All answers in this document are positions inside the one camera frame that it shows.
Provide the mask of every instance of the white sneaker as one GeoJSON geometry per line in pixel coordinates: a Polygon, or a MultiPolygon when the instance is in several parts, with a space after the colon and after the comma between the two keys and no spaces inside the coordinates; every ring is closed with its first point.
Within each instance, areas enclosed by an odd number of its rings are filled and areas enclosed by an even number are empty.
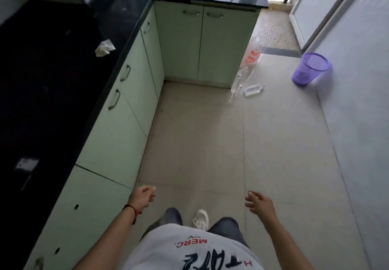
{"type": "Polygon", "coordinates": [[[198,210],[193,218],[193,228],[207,231],[209,227],[208,214],[204,210],[198,210]]]}

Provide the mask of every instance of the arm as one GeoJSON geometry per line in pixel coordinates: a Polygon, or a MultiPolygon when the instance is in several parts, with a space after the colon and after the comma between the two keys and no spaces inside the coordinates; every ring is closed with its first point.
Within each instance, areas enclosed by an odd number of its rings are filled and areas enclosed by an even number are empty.
{"type": "MultiPolygon", "coordinates": [[[[155,197],[155,187],[141,186],[133,190],[127,204],[142,210],[149,206],[155,197]]],[[[89,250],[89,252],[74,266],[73,270],[111,270],[118,261],[120,251],[127,238],[135,212],[126,207],[109,225],[107,230],[89,250]]]]}
{"type": "Polygon", "coordinates": [[[278,221],[273,202],[259,192],[249,191],[245,206],[260,218],[273,242],[282,270],[314,270],[292,237],[278,221]]]}

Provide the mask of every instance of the crumpled tissue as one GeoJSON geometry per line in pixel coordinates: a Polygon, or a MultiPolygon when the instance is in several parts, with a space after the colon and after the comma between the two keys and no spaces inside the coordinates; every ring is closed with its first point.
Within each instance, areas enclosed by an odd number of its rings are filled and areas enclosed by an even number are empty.
{"type": "Polygon", "coordinates": [[[108,40],[102,41],[100,43],[100,45],[95,50],[95,53],[96,53],[97,57],[103,57],[103,56],[109,54],[109,52],[114,51],[114,50],[115,50],[114,44],[112,44],[111,40],[108,39],[108,40]]]}

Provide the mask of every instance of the floor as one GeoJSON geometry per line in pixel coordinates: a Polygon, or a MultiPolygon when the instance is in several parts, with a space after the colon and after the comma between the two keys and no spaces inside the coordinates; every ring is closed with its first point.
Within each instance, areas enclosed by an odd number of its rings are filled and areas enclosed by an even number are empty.
{"type": "Polygon", "coordinates": [[[315,89],[290,80],[299,58],[262,55],[252,83],[265,91],[228,102],[228,89],[165,82],[139,174],[155,201],[131,229],[120,268],[168,207],[190,226],[237,220],[265,269],[280,269],[260,220],[244,207],[249,189],[270,196],[281,223],[317,270],[368,269],[315,89]]]}
{"type": "Polygon", "coordinates": [[[289,13],[262,9],[252,36],[258,36],[261,45],[279,49],[300,51],[289,13]]]}

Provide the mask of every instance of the left hand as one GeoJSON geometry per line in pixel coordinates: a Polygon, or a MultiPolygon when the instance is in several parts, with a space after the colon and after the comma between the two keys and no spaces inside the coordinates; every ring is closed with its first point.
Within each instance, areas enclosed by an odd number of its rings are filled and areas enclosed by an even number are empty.
{"type": "Polygon", "coordinates": [[[149,206],[155,197],[155,187],[140,186],[134,189],[128,198],[127,204],[132,205],[135,209],[142,212],[144,208],[149,206]]]}

